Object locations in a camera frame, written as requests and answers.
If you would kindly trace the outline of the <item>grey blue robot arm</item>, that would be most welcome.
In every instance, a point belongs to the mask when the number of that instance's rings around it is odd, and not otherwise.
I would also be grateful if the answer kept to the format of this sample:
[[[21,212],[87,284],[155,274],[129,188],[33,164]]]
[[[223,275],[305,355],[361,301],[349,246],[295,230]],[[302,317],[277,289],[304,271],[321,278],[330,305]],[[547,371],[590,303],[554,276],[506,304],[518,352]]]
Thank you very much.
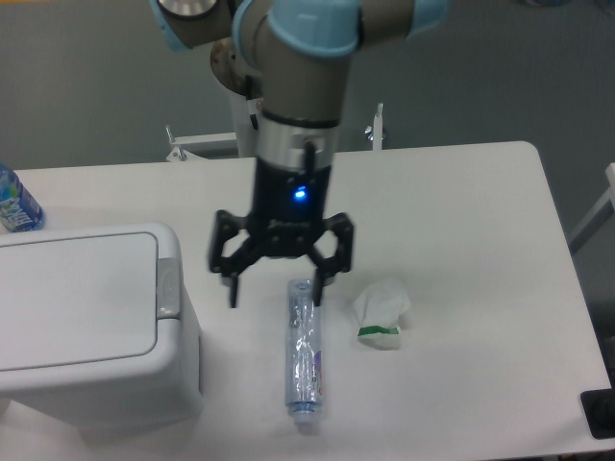
[[[353,55],[439,23],[444,1],[154,1],[170,47],[229,39],[263,99],[248,214],[218,210],[209,268],[232,295],[264,257],[309,258],[312,298],[353,265],[354,225],[324,214]]]

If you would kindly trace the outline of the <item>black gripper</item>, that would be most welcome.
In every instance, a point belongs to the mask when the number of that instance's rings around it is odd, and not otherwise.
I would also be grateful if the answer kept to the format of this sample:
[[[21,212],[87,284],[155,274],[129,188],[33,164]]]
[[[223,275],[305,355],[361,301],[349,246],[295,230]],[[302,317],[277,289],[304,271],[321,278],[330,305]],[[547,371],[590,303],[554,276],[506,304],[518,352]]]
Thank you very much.
[[[322,304],[325,287],[338,273],[351,271],[354,223],[346,213],[323,218],[331,172],[330,166],[307,173],[290,171],[259,158],[248,216],[236,216],[225,209],[216,211],[208,264],[229,287],[230,308],[237,307],[239,276],[262,257],[308,256],[315,266],[315,306]],[[225,244],[240,231],[247,231],[248,237],[231,255],[224,256]],[[324,257],[316,243],[327,232],[334,235],[336,247],[331,256]]]

